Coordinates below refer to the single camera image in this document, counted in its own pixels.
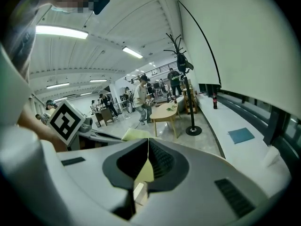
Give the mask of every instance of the round wooden table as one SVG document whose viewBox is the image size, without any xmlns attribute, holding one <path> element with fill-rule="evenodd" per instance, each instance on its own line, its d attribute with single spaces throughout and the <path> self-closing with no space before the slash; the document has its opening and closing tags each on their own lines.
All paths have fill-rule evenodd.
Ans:
<svg viewBox="0 0 301 226">
<path fill-rule="evenodd" d="M 174 136 L 175 136 L 175 138 L 178 138 L 175 127 L 174 127 L 175 116 L 177 113 L 180 116 L 180 114 L 178 112 L 178 104 L 171 102 L 171 103 L 165 103 L 163 105 L 160 105 L 158 107 L 158 109 L 155 111 L 155 113 L 150 115 L 150 118 L 151 118 L 152 122 L 154 123 L 156 137 L 157 137 L 156 122 L 170 121 L 170 123 L 174 129 Z"/>
</svg>

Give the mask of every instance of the white corrugated ceiling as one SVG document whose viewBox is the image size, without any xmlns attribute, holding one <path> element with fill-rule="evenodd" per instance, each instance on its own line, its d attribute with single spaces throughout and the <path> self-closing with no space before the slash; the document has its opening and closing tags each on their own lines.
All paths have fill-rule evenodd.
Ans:
<svg viewBox="0 0 301 226">
<path fill-rule="evenodd" d="M 171 29 L 159 0 L 111 0 L 97 16 L 91 12 L 66 14 L 48 6 L 40 9 L 37 23 L 89 33 L 86 40 L 37 35 L 31 57 L 30 86 L 43 101 L 100 91 L 154 58 L 170 56 L 163 50 L 171 48 L 165 35 Z M 143 55 L 143 59 L 123 52 L 125 46 Z M 91 79 L 108 81 L 92 84 Z M 46 89 L 65 82 L 70 85 Z"/>
</svg>

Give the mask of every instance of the ceiling light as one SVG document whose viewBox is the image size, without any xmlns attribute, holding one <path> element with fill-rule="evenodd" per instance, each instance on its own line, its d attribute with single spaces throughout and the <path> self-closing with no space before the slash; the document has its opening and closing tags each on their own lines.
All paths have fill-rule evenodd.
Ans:
<svg viewBox="0 0 301 226">
<path fill-rule="evenodd" d="M 105 82 L 107 80 L 90 80 L 90 82 Z"/>
<path fill-rule="evenodd" d="M 90 92 L 90 93 L 85 93 L 85 94 L 81 94 L 80 96 L 85 96 L 85 95 L 90 95 L 90 94 L 92 94 L 92 92 Z"/>
<path fill-rule="evenodd" d="M 65 99 L 67 99 L 67 97 L 64 97 L 64 98 L 60 98 L 60 99 L 54 100 L 54 102 L 58 102 L 58 101 L 65 100 Z"/>
<path fill-rule="evenodd" d="M 137 58 L 143 58 L 143 56 L 141 56 L 140 54 L 136 53 L 135 51 L 129 49 L 128 47 L 124 47 L 123 51 L 125 51 L 125 52 L 127 52 L 127 53 L 129 53 L 131 55 L 134 55 Z"/>
<path fill-rule="evenodd" d="M 36 34 L 51 34 L 51 35 L 60 35 L 67 37 L 74 37 L 78 39 L 86 39 L 88 36 L 87 32 L 82 32 L 70 28 L 62 28 L 55 26 L 36 26 Z"/>
<path fill-rule="evenodd" d="M 56 85 L 49 85 L 49 86 L 47 86 L 46 88 L 47 88 L 47 89 L 52 89 L 52 88 L 56 88 L 56 87 L 66 86 L 66 85 L 70 85 L 70 83 L 56 84 Z"/>
</svg>

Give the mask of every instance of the gray concrete floor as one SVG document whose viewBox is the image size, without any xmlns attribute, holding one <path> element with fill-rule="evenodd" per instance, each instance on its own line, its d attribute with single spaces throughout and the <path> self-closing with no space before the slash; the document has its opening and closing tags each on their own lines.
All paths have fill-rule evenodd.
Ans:
<svg viewBox="0 0 301 226">
<path fill-rule="evenodd" d="M 93 129 L 106 132 L 118 137 L 123 137 L 123 135 L 129 128 L 136 128 L 148 131 L 154 136 L 154 124 L 145 123 L 145 125 L 141 125 L 139 123 L 139 118 L 140 114 L 138 112 L 128 113 L 127 111 L 125 111 L 119 116 L 118 120 L 115 120 L 114 122 L 108 122 L 108 126 L 105 126 L 103 124 L 102 127 L 97 128 L 97 126 L 94 124 Z M 174 122 L 178 138 L 174 137 L 174 131 L 169 122 L 157 122 L 158 138 L 220 156 L 221 154 L 219 152 L 215 138 L 203 114 L 201 112 L 198 112 L 198 114 L 194 114 L 194 118 L 195 125 L 200 126 L 203 130 L 200 135 L 193 137 L 186 134 L 186 128 L 188 126 L 191 126 L 191 117 L 190 115 L 181 113 L 181 119 L 177 115 Z"/>
</svg>

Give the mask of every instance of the bottle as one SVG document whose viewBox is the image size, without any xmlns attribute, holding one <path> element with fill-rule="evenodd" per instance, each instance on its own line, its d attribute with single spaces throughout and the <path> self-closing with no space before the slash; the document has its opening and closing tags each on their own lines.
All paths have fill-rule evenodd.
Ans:
<svg viewBox="0 0 301 226">
<path fill-rule="evenodd" d="M 217 98 L 215 93 L 213 93 L 213 109 L 217 109 Z"/>
</svg>

